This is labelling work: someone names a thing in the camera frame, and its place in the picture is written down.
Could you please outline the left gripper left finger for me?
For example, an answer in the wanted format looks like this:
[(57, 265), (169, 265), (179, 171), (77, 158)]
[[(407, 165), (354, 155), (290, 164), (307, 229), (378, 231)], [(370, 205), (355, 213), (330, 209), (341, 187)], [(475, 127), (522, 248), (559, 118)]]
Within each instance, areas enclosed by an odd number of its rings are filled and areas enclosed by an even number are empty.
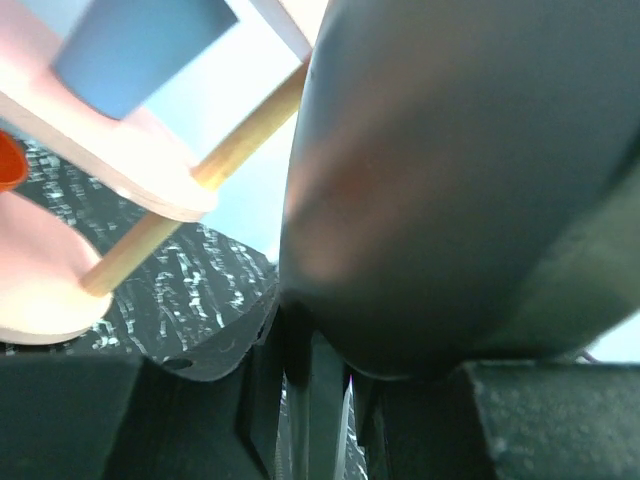
[(278, 291), (181, 356), (1, 360), (5, 479), (271, 479)]

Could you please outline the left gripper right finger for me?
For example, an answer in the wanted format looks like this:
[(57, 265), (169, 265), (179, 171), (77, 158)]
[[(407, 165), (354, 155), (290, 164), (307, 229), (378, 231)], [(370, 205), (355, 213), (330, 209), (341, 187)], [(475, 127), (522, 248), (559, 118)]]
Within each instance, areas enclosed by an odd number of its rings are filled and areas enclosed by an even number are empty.
[(639, 368), (466, 363), (359, 404), (372, 479), (636, 479)]

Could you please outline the grey shower head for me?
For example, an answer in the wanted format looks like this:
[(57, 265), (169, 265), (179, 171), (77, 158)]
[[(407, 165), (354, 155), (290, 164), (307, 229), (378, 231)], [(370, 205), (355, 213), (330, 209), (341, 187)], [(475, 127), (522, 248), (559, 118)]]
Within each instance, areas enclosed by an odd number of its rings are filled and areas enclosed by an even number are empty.
[(638, 3), (330, 2), (279, 267), (297, 479), (377, 382), (578, 363), (639, 308)]

